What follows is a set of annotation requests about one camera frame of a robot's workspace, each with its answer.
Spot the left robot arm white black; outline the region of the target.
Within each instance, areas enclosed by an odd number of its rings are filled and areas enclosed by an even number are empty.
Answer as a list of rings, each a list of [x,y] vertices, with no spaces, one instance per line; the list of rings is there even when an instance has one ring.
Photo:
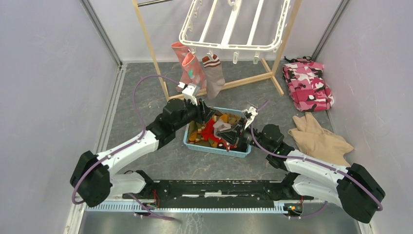
[[[109,150],[93,154],[84,152],[70,179],[74,191],[72,202],[85,202],[95,207],[110,196],[126,193],[140,198],[152,195],[153,185],[139,173],[119,174],[119,171],[141,156],[155,152],[176,137],[176,131],[192,121],[207,123],[215,114],[202,99],[197,104],[171,99],[155,120],[137,136]]]

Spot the red sock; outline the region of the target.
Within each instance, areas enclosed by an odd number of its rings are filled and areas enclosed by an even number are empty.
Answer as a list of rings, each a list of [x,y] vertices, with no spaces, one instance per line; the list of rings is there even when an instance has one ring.
[[[212,148],[226,149],[227,152],[230,151],[231,145],[225,142],[222,138],[214,135],[213,124],[216,121],[214,119],[209,120],[206,124],[205,129],[201,131],[201,136],[204,141],[208,141]]]

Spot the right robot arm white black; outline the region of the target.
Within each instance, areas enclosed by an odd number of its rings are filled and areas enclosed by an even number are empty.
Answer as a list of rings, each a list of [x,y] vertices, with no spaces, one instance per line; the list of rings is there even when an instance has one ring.
[[[294,178],[281,186],[288,199],[310,196],[341,207],[353,219],[369,223],[376,212],[383,210],[385,192],[360,164],[342,166],[308,156],[284,142],[277,125],[267,124],[261,131],[240,122],[230,129],[215,130],[224,143],[245,143],[265,153],[269,163],[291,174]]]

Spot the grey brown striped sock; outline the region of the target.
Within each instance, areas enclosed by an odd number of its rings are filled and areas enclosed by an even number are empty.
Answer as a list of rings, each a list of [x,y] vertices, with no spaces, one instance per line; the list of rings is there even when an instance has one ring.
[[[222,64],[217,55],[202,59],[206,76],[206,93],[209,99],[215,99],[225,85]]]

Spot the pink sock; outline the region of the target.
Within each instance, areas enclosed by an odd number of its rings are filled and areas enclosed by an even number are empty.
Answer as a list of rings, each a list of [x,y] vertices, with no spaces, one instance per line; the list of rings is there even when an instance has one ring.
[[[190,76],[192,83],[197,85],[201,89],[205,89],[206,76],[197,57],[193,53],[189,52],[187,54],[186,58],[184,59],[183,66]]]
[[[182,75],[180,78],[180,82],[188,84],[192,83],[190,76],[188,75],[186,69],[183,66],[184,59],[186,58],[187,54],[189,53],[189,48],[184,46],[181,42],[175,42],[171,45],[172,50],[176,54],[179,64],[182,68]]]

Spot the white clip hanger frame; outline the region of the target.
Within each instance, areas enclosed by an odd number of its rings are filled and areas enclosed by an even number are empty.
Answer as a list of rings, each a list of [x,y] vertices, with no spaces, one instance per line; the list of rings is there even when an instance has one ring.
[[[190,4],[187,16],[184,20],[182,29],[179,33],[179,41],[183,45],[188,46],[192,53],[195,53],[197,48],[207,49],[208,50],[207,55],[210,58],[213,56],[214,50],[232,51],[233,52],[232,62],[234,64],[238,62],[239,53],[241,51],[254,52],[253,63],[257,64],[258,59],[260,58],[260,53],[270,52],[270,51],[272,51],[273,53],[276,53],[279,47],[282,45],[283,43],[282,36],[287,27],[287,16],[289,13],[289,9],[291,7],[289,0],[282,1],[280,16],[276,23],[275,35],[271,43],[265,44],[265,45],[254,44],[253,40],[257,32],[257,27],[258,27],[259,19],[260,19],[260,16],[261,16],[261,13],[264,7],[264,3],[265,1],[263,0],[259,0],[257,3],[257,7],[254,10],[254,18],[252,20],[252,24],[247,31],[248,38],[247,38],[246,43],[231,44],[230,39],[232,37],[237,20],[240,17],[243,1],[242,0],[228,0],[226,2],[226,4],[228,5],[228,8],[226,10],[229,12],[229,18],[226,23],[223,36],[217,42],[207,42],[206,36],[211,26],[211,22],[215,15],[216,9],[218,8],[218,1],[214,0],[212,2],[212,5],[209,9],[208,17],[204,23],[204,27],[201,32],[201,35],[198,39],[193,40],[188,37],[187,33],[193,32],[194,25],[192,21],[198,18],[199,8],[203,5],[203,2],[201,0],[193,0]]]

